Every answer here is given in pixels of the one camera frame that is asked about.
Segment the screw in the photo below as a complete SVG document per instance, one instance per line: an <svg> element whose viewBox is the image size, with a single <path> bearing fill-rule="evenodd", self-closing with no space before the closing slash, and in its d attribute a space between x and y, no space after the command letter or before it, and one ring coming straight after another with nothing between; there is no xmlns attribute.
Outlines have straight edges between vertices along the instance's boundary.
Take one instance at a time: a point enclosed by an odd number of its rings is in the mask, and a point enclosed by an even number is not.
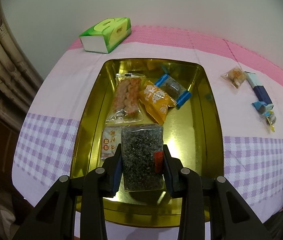
<svg viewBox="0 0 283 240"><path fill-rule="evenodd" d="M190 173L190 170L189 170L188 168L182 168L182 169L180 170L180 172L181 172L182 174L189 174L189 173Z"/></svg>
<svg viewBox="0 0 283 240"><path fill-rule="evenodd" d="M60 182L68 181L68 176L66 176L66 175L60 176L60 177L59 177L59 181L60 181Z"/></svg>
<svg viewBox="0 0 283 240"><path fill-rule="evenodd" d="M97 168L97 169L95 170L95 172L96 172L97 174L103 174L103 173L105 172L105 169L102 168L102 167L99 167L99 168Z"/></svg>
<svg viewBox="0 0 283 240"><path fill-rule="evenodd" d="M220 183L224 183L224 182L226 182L226 179L223 176L218 176L217 181L220 182Z"/></svg>

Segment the pink border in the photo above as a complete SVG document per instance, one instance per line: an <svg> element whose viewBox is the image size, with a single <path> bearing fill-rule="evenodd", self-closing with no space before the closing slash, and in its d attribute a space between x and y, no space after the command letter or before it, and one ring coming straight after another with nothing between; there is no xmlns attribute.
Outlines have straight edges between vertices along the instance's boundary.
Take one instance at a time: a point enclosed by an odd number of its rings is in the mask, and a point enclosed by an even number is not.
<svg viewBox="0 0 283 240"><path fill-rule="evenodd" d="M228 57L266 74L283 86L283 70L280 67L258 55L256 52L243 48L233 42L213 36L176 28L133 26L131 35L123 41L123 43L130 42L185 49L198 49L204 52ZM81 44L80 39L77 39L68 50L79 49L82 47L83 45Z"/></svg>

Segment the purple checkered pattern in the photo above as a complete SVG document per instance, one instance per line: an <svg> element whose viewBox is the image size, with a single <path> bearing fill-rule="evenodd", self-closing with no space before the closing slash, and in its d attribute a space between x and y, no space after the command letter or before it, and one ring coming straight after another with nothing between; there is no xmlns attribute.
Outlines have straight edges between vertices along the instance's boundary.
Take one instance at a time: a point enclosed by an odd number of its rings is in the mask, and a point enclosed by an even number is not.
<svg viewBox="0 0 283 240"><path fill-rule="evenodd" d="M79 121L28 113L16 146L14 164L50 187L69 175Z"/></svg>
<svg viewBox="0 0 283 240"><path fill-rule="evenodd" d="M283 139L224 137L225 177L249 205L283 190Z"/></svg>

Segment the blue wrapped candy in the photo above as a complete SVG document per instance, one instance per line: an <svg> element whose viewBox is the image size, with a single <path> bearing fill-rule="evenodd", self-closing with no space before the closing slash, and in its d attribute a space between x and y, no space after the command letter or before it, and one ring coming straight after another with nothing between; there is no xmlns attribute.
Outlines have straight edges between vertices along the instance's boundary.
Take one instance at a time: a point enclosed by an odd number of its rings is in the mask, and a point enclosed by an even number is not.
<svg viewBox="0 0 283 240"><path fill-rule="evenodd" d="M178 109L191 97L191 93L168 74L162 75L155 86L170 95L176 101Z"/></svg>

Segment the gold metal tray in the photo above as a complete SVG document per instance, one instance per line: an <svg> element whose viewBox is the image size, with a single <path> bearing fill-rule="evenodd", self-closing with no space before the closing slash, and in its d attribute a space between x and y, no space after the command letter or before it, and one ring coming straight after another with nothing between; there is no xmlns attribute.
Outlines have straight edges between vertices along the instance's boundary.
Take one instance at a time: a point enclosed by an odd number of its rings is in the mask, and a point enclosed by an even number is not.
<svg viewBox="0 0 283 240"><path fill-rule="evenodd" d="M172 157L184 167L206 177L223 175L223 143L219 117L202 66L165 59L114 59L104 63L86 103L77 132L71 178L80 177L103 164L100 140L116 89L116 73L140 73L155 82L165 66L170 75L187 88L192 97L179 110L171 109L164 124L163 141ZM152 118L141 106L144 120ZM80 211L80 198L77 210ZM181 199L171 199L163 190L125 192L123 179L114 198L104 199L105 220L135 227L179 226ZM205 216L209 219L208 207Z"/></svg>

